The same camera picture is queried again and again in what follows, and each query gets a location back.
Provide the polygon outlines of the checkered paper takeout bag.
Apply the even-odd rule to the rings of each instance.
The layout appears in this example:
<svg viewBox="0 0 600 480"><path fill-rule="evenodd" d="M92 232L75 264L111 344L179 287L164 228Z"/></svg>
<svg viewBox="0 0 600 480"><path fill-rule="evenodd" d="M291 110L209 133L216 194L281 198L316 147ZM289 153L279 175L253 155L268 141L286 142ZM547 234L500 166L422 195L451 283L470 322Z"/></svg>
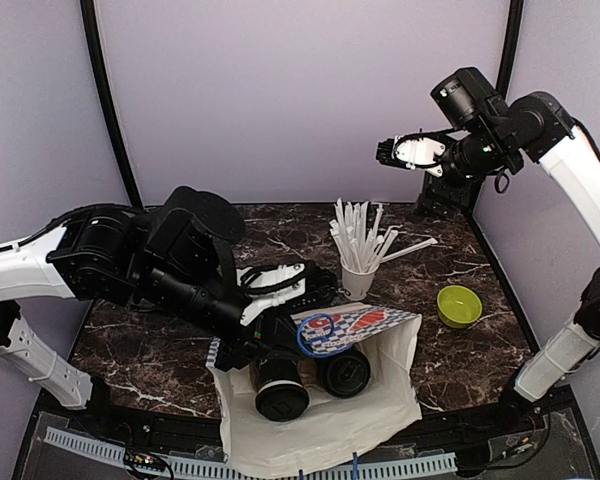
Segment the checkered paper takeout bag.
<svg viewBox="0 0 600 480"><path fill-rule="evenodd" d="M364 454L421 420L422 411L410 373L422 324L419 314L384 308L385 318L362 333L350 330L374 307L352 303L333 307L345 329L370 362L367 386L350 399L337 398L317 380L312 360L300 363L308 388L305 412L274 422L257 412L256 392L247 369L223 372L216 366L220 341L213 339L206 366L214 377L220 405L220 438L228 464L251 477L275 479L314 473Z"/></svg>

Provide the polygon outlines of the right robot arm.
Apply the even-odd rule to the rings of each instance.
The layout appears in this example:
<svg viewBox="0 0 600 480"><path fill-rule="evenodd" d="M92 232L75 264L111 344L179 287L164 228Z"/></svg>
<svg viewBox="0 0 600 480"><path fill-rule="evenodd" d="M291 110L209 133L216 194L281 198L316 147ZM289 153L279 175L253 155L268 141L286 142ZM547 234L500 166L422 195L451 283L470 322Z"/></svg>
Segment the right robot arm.
<svg viewBox="0 0 600 480"><path fill-rule="evenodd" d="M461 187L488 175L516 174L529 159L551 182L553 195L570 205L572 216L600 252L600 151L583 123L546 91L507 103L475 67L456 70L430 96L461 139L449 132L425 132L439 147L412 163L441 181ZM600 350L600 267L584 288L561 329L528 360L490 413L501 434L514 432L557 382Z"/></svg>

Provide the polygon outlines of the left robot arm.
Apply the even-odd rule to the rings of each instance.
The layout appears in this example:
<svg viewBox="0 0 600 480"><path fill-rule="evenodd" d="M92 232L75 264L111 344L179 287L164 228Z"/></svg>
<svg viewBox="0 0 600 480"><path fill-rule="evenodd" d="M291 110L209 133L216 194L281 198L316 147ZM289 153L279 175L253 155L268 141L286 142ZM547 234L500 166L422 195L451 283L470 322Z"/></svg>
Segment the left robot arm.
<svg viewBox="0 0 600 480"><path fill-rule="evenodd" d="M0 356L62 407L82 410L100 436L121 427L109 386L45 344L25 320L22 299L143 300L223 340L233 368L267 356L276 344L256 321L303 295L315 265L238 270L233 248L245 229L223 197L180 186L158 207L80 207L0 244Z"/></svg>

